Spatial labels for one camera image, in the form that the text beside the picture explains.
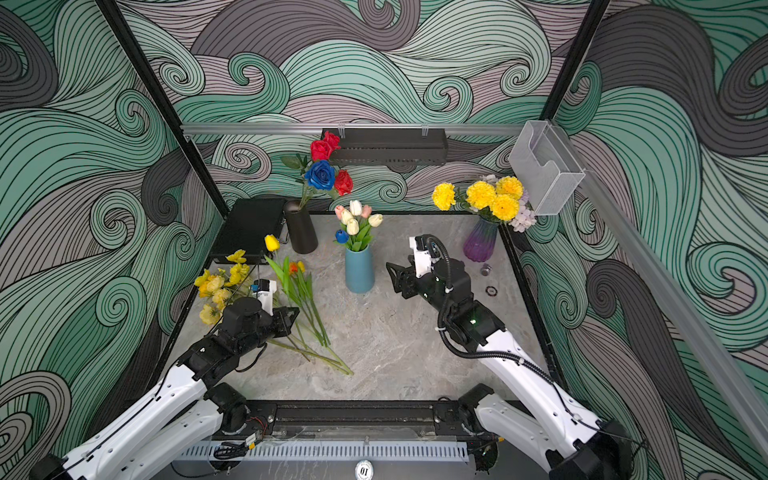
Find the single yellow tulip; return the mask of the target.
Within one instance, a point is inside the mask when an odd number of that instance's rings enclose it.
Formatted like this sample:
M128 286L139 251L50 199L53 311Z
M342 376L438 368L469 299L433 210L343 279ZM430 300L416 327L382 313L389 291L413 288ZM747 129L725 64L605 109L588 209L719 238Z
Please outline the single yellow tulip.
M306 267L301 260L296 262L295 279L302 304L306 307L306 315L311 327L315 331L318 342L323 347L329 347L330 339L314 301L311 274L306 271Z

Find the yellow flower bunch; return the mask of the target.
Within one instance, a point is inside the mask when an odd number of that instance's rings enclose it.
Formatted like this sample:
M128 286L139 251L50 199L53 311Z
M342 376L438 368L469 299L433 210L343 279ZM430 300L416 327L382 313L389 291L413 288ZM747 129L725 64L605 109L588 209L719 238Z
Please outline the yellow flower bunch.
M352 376L354 374L354 371L347 365L347 363L339 355L337 355L333 351L331 346L323 347L318 342L314 329L309 325L307 325L306 323L299 322L297 325L293 327L292 333L296 333L296 334L301 333L304 340L309 344L310 355L311 355L310 363L321 362L326 366L328 366L329 368L334 369L346 376ZM281 348L280 346L273 344L273 341L276 339L277 338L269 340L268 344L270 346L278 347L280 349L292 352L286 348Z

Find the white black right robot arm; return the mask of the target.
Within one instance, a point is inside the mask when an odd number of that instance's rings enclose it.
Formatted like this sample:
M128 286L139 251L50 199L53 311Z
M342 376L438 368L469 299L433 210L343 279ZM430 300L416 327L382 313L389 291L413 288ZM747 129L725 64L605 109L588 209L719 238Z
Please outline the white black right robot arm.
M474 298L461 261L421 267L386 265L393 289L420 297L438 312L437 332L454 355L477 360L522 404L517 409L478 385L462 401L467 430L509 441L551 479L628 479L633 448L623 426L605 421L570 396L523 350L503 321Z

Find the pale yellow blossom spray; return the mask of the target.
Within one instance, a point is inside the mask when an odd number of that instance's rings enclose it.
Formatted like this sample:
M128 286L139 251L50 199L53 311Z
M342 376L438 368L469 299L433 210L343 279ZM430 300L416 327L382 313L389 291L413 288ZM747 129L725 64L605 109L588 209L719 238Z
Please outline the pale yellow blossom spray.
M240 291L240 287L247 280L242 274L232 277L233 270L219 269L211 273L204 273L195 279L194 285L198 288L198 296L204 300L200 319L211 327L211 332L222 324L223 313L226 307L232 305L235 300L246 298L247 295Z

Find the yellow ranunculus stem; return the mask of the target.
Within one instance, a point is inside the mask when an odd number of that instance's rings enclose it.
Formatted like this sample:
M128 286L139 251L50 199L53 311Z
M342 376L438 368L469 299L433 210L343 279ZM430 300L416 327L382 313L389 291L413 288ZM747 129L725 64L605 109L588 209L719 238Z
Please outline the yellow ranunculus stem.
M232 264L232 266L229 268L233 270L233 273L231 274L232 277L235 277L236 274L242 273L247 280L243 283L243 285L240 287L240 291L244 292L247 296L251 296L251 285L253 284L253 280L250 278L251 268L250 265L246 263L246 260L244 258L245 251L244 250L238 250L235 253L229 255L226 257L228 262ZM301 306L298 307L300 309L300 316L302 317L299 322L304 322L307 325L310 325L309 319L306 315L306 307L302 304L301 298L300 298ZM273 305L280 306L289 306L289 307L297 307L295 306L287 296L285 296L280 288L280 285L277 280L277 292L274 295L274 303Z

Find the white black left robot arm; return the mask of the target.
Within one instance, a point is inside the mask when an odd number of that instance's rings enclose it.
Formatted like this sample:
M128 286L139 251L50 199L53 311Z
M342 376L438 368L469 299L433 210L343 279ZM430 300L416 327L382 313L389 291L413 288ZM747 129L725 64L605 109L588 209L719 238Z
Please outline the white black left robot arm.
M30 478L149 479L221 427L241 432L245 399L222 380L245 354L289 336L299 313L268 300L236 300L156 386L64 457L39 460Z

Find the teal ceramic vase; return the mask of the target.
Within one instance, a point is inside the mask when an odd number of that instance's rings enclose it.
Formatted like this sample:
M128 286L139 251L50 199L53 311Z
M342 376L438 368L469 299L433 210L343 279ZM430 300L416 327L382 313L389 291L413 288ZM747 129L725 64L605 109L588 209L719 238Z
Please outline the teal ceramic vase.
M373 288L375 272L370 246L360 251L345 251L345 283L355 294L364 294Z

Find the black cylindrical vase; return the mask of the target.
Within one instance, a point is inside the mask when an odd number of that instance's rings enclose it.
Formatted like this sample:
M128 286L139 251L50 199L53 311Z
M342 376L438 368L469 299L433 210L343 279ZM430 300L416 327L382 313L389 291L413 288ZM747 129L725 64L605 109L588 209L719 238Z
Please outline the black cylindrical vase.
M318 239L307 208L302 207L299 200L289 200L283 211L293 250L299 254L314 252L318 247Z

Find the yellow sunflower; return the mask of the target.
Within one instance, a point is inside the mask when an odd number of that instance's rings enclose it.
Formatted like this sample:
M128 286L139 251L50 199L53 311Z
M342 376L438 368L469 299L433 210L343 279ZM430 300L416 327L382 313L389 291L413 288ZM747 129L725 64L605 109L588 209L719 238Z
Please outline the yellow sunflower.
M311 361L309 344L304 340L301 333L289 333L288 335L278 337L273 341L273 344L298 353L307 362Z

